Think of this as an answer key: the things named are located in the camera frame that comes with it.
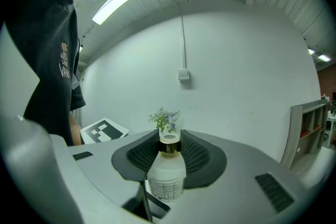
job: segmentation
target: white wall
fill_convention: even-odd
[[[192,80],[181,84],[181,25],[173,10],[126,29],[97,54],[82,83],[83,125],[108,117],[131,134],[151,130],[148,116],[163,106],[181,111],[184,129],[246,143],[280,161],[290,107],[320,98],[300,33],[279,9],[231,0],[185,3]],[[157,24],[141,30],[150,22]]]

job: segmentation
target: bottle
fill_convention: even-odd
[[[162,135],[159,153],[147,173],[152,195],[167,205],[173,205],[183,194],[185,177],[180,137],[177,134]]]

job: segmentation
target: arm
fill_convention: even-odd
[[[80,132],[79,132],[81,130],[81,127],[76,122],[76,119],[71,112],[69,114],[69,123],[70,123],[72,141],[74,142],[74,145],[75,146],[81,145],[82,143],[80,140]]]

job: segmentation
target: black t-shirt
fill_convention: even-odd
[[[77,76],[79,42],[73,0],[15,0],[8,31],[40,82],[24,117],[73,145],[69,112],[85,105]]]

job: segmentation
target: wall switch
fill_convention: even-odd
[[[189,80],[189,69],[180,69],[178,71],[178,79],[181,80]]]

